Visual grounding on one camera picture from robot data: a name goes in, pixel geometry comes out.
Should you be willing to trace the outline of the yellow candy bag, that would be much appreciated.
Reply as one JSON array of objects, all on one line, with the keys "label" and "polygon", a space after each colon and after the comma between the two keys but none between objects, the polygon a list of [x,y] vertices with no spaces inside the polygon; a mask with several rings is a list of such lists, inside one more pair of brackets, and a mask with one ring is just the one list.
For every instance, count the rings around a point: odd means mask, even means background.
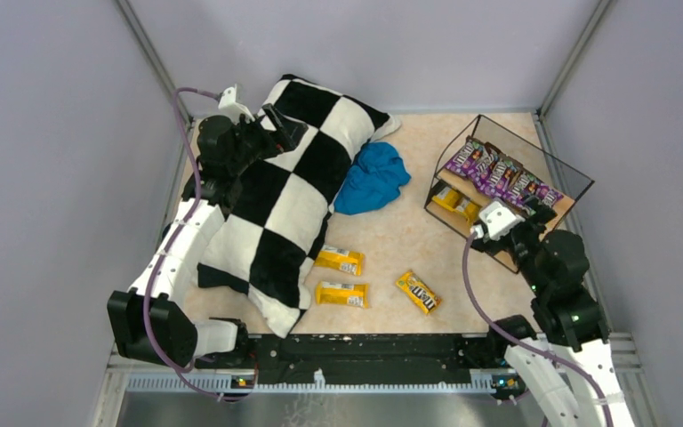
[{"label": "yellow candy bag", "polygon": [[477,205],[472,200],[463,197],[454,208],[454,211],[462,216],[466,222],[472,224],[478,219],[478,213],[480,209],[480,205]]},{"label": "yellow candy bag", "polygon": [[316,304],[333,304],[367,309],[369,285],[321,281],[316,286]]},{"label": "yellow candy bag", "polygon": [[430,315],[441,303],[441,298],[411,270],[396,279],[395,285],[425,315]]},{"label": "yellow candy bag", "polygon": [[359,277],[363,274],[364,260],[365,255],[360,252],[323,245],[314,265]]},{"label": "yellow candy bag", "polygon": [[446,209],[448,212],[454,212],[461,203],[461,200],[462,195],[449,186],[443,187],[431,197],[433,203]]}]

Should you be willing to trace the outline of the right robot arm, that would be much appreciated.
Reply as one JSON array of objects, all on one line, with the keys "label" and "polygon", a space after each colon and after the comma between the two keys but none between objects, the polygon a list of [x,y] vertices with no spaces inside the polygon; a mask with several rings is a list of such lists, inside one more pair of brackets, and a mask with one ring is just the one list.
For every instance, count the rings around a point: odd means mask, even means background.
[{"label": "right robot arm", "polygon": [[531,310],[545,336],[511,343],[504,357],[551,425],[632,426],[603,311],[583,284],[590,267],[583,239],[547,231],[554,215],[536,204],[525,218],[501,199],[479,211],[483,241],[510,255],[534,293]]}]

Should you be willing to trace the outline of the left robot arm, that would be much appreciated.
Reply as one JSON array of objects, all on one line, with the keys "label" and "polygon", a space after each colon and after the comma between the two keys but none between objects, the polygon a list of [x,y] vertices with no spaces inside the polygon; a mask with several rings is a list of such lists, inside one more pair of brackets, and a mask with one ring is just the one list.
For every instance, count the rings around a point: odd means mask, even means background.
[{"label": "left robot arm", "polygon": [[188,372],[195,361],[233,351],[244,328],[235,320],[192,321],[182,304],[197,278],[205,249],[223,226],[252,164],[295,150],[308,125],[271,104],[256,115],[203,119],[197,127],[195,165],[176,214],[148,266],[107,302],[118,353],[128,359]]}]

